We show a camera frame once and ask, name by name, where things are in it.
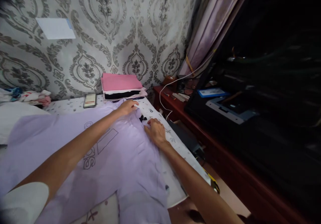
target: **damask wallpaper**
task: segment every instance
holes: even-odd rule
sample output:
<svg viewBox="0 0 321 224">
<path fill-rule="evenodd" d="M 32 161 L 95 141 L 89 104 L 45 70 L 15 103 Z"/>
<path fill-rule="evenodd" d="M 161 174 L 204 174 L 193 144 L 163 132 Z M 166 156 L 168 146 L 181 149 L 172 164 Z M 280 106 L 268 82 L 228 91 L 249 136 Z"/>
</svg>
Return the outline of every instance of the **damask wallpaper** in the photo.
<svg viewBox="0 0 321 224">
<path fill-rule="evenodd" d="M 101 92 L 103 72 L 135 74 L 151 91 L 175 73 L 196 0 L 9 0 L 0 7 L 0 86 Z M 36 17 L 68 18 L 76 39 L 47 40 Z"/>
</svg>

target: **white sleeve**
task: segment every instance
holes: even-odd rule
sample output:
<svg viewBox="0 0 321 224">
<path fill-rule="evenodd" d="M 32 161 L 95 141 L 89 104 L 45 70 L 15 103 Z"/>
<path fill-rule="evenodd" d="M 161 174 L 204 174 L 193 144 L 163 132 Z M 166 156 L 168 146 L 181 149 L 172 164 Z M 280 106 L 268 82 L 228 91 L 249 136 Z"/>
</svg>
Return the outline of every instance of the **white sleeve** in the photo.
<svg viewBox="0 0 321 224">
<path fill-rule="evenodd" d="M 49 188 L 41 182 L 22 185 L 1 200 L 0 215 L 5 223 L 34 224 L 49 196 Z"/>
</svg>

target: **pillow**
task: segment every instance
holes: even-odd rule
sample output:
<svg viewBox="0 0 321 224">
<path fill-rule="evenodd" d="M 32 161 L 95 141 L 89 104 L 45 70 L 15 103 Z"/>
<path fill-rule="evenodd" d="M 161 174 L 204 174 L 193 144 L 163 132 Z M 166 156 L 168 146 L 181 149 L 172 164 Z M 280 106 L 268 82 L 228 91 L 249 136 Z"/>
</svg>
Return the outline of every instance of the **pillow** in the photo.
<svg viewBox="0 0 321 224">
<path fill-rule="evenodd" d="M 36 106 L 23 102 L 5 102 L 0 104 L 0 145 L 7 143 L 10 132 L 23 116 L 49 114 Z"/>
</svg>

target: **left hand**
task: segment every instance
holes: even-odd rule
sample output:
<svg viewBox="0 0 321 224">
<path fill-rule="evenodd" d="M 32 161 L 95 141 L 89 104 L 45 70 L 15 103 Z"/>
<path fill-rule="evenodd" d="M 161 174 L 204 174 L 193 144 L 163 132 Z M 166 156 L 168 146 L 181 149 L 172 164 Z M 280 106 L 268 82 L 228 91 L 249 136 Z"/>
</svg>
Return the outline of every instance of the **left hand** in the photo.
<svg viewBox="0 0 321 224">
<path fill-rule="evenodd" d="M 134 105 L 139 105 L 137 101 L 134 100 L 126 100 L 123 102 L 118 109 L 116 110 L 121 116 L 127 115 L 137 109 Z"/>
</svg>

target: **white cable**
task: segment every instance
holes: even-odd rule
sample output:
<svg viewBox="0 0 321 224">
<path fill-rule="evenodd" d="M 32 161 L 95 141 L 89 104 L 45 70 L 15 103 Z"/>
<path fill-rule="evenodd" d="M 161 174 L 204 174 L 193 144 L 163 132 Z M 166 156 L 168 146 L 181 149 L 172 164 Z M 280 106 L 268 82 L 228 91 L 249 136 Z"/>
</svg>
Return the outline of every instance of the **white cable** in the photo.
<svg viewBox="0 0 321 224">
<path fill-rule="evenodd" d="M 162 91 L 164 90 L 164 88 L 165 88 L 167 85 L 173 84 L 173 83 L 175 83 L 176 81 L 181 80 L 181 79 L 183 79 L 183 78 L 186 78 L 186 77 L 188 77 L 189 75 L 195 73 L 195 72 L 196 72 L 197 70 L 199 70 L 206 62 L 207 62 L 207 61 L 204 61 L 203 64 L 201 64 L 196 70 L 194 70 L 194 71 L 191 72 L 190 74 L 186 75 L 185 77 L 182 77 L 182 78 L 180 78 L 180 79 L 177 79 L 177 80 L 175 80 L 174 82 L 171 82 L 171 83 L 169 83 L 169 84 L 166 84 L 166 85 L 163 87 L 163 89 L 159 92 L 159 102 L 160 102 L 160 104 L 163 106 L 164 109 L 170 111 L 170 113 L 166 116 L 166 119 L 165 119 L 166 121 L 167 121 L 168 116 L 173 112 L 173 110 L 170 110 L 170 109 L 165 108 L 164 105 L 162 104 L 162 101 L 161 101 L 161 93 L 162 93 Z"/>
</svg>

